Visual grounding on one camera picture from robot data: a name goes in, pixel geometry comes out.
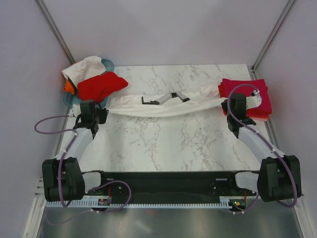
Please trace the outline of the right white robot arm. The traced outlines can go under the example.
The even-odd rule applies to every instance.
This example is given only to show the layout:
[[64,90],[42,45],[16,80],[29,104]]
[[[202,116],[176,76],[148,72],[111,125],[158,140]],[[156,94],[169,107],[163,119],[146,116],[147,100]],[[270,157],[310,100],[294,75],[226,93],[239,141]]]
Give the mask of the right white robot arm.
[[264,202],[292,199],[296,203],[302,195],[299,159],[277,149],[258,131],[257,124],[247,116],[247,100],[245,95],[233,93],[221,105],[229,130],[251,150],[261,166],[257,172],[238,172],[227,182],[228,192],[238,195],[248,189],[257,192]]

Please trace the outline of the plain white t shirt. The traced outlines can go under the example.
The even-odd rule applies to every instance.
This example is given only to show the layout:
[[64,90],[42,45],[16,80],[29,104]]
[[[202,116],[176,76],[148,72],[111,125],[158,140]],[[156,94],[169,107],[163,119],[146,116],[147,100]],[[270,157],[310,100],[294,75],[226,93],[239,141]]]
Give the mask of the plain white t shirt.
[[90,56],[64,69],[62,74],[65,79],[70,79],[77,86],[80,82],[101,75],[106,71],[101,57]]

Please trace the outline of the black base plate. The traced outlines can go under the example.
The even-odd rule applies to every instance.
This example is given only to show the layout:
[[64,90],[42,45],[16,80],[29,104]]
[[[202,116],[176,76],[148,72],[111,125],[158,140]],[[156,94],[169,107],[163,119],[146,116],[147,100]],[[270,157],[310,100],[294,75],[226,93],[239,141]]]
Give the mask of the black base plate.
[[239,188],[235,172],[101,172],[101,184],[113,184],[89,191],[92,196],[109,195],[118,203],[215,202],[217,197],[254,196]]

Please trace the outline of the teal laundry basket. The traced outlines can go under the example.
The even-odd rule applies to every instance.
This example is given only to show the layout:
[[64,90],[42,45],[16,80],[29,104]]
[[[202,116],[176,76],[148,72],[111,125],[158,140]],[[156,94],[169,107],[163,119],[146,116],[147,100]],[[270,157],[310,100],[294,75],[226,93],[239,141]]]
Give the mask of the teal laundry basket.
[[[113,72],[114,71],[114,64],[112,61],[108,59],[102,58],[102,64],[106,67],[106,72]],[[63,102],[66,104],[68,108],[72,108],[73,104],[79,104],[81,100],[78,98],[77,94],[72,95],[68,92],[63,93]]]

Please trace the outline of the left aluminium corner post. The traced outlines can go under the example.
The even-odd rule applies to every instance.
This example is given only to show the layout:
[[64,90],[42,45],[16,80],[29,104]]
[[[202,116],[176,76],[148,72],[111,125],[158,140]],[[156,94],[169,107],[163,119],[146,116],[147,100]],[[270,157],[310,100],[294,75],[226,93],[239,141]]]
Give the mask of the left aluminium corner post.
[[75,63],[75,59],[72,55],[72,53],[70,52],[61,32],[59,31],[48,7],[46,6],[45,2],[43,0],[34,0],[35,4],[37,5],[37,7],[39,8],[39,10],[41,11],[45,21],[47,22],[48,26],[50,27],[50,30],[52,31],[52,33],[54,34],[58,44],[60,45],[62,51],[64,52],[65,56],[67,57],[68,61],[73,64]]

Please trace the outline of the right aluminium corner post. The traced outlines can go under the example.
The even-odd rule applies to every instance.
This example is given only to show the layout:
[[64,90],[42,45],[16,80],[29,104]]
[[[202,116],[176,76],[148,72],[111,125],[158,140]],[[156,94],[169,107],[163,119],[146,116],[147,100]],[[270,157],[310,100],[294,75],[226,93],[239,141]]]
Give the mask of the right aluminium corner post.
[[288,0],[285,7],[283,8],[282,12],[280,13],[273,29],[271,30],[268,38],[266,39],[260,53],[258,54],[255,62],[251,65],[250,69],[253,74],[256,73],[256,70],[262,63],[265,55],[267,54],[268,50],[270,49],[270,46],[272,45],[273,41],[275,40],[277,34],[279,33],[280,29],[282,28],[283,24],[285,23],[288,15],[292,11],[292,8],[296,4],[296,0]]

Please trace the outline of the aluminium corner post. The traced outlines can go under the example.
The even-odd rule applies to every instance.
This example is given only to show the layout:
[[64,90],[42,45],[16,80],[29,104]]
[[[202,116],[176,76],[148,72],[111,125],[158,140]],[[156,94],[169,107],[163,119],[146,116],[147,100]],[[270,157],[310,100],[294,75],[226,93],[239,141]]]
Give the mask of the aluminium corner post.
[[292,11],[292,8],[296,4],[296,0],[288,0],[285,7],[283,8],[282,12],[280,13],[273,29],[271,30],[268,38],[266,39],[260,53],[258,54],[255,62],[251,65],[250,69],[253,74],[256,73],[256,70],[262,63],[265,55],[267,54],[268,50],[270,49],[270,46],[272,45],[273,41],[275,40],[277,34],[279,33],[280,29],[282,28],[283,24],[285,23],[288,15]]
[[35,4],[37,5],[37,7],[39,8],[39,10],[41,11],[45,21],[47,22],[48,26],[50,27],[50,30],[52,31],[52,33],[54,34],[58,44],[60,45],[62,51],[64,52],[65,56],[67,57],[68,61],[73,64],[75,63],[75,59],[72,55],[72,53],[70,52],[61,32],[59,31],[48,7],[46,6],[45,2],[43,0],[34,0]]

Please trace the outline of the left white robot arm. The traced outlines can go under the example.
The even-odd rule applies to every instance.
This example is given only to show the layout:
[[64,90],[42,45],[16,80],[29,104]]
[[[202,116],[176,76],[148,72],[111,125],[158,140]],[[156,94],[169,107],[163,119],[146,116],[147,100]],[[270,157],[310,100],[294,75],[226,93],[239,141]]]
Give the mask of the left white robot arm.
[[70,201],[82,199],[90,189],[98,195],[107,193],[109,184],[101,178],[101,172],[82,172],[79,166],[107,115],[108,110],[93,100],[80,103],[75,126],[68,130],[73,132],[72,139],[53,159],[42,163],[44,195],[48,202],[61,202],[65,207]]

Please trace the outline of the aluminium cross rail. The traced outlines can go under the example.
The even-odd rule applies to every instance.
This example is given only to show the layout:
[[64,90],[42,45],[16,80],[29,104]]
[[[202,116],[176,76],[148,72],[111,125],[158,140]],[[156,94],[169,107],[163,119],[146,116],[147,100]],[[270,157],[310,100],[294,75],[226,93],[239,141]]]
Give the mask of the aluminium cross rail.
[[43,178],[39,179],[36,191],[35,191],[35,197],[45,197],[45,190],[44,190],[44,180]]

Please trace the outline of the left aluminium side rail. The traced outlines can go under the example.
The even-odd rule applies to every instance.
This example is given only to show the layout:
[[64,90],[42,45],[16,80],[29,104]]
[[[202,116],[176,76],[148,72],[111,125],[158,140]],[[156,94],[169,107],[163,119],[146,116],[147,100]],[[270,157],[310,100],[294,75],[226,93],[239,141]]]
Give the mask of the left aluminium side rail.
[[[65,130],[66,124],[68,122],[70,109],[66,110],[65,115],[63,115],[61,128],[59,130]],[[56,155],[61,148],[61,144],[64,137],[64,132],[56,133],[58,135],[57,143],[53,149],[53,156]],[[35,197],[31,205],[31,211],[29,212],[26,227],[24,229],[23,238],[44,238],[44,226],[47,224],[47,211],[46,209],[47,201],[45,197]]]

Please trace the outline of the white robot print t shirt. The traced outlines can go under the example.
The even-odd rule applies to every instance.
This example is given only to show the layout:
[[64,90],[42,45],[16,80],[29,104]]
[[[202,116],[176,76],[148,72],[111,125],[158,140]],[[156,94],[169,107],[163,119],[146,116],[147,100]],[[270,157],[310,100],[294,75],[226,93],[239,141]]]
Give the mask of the white robot print t shirt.
[[160,95],[113,97],[107,102],[107,109],[112,114],[123,116],[164,118],[220,107],[225,100],[219,96],[218,86],[210,84]]

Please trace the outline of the orange t shirt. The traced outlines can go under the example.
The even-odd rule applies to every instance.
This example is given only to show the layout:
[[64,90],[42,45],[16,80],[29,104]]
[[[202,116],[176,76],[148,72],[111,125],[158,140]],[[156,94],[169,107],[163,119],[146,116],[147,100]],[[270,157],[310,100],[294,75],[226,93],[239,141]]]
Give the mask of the orange t shirt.
[[77,94],[77,88],[76,86],[73,84],[73,82],[71,80],[66,80],[64,88],[63,88],[64,92],[68,92],[72,95],[76,95]]

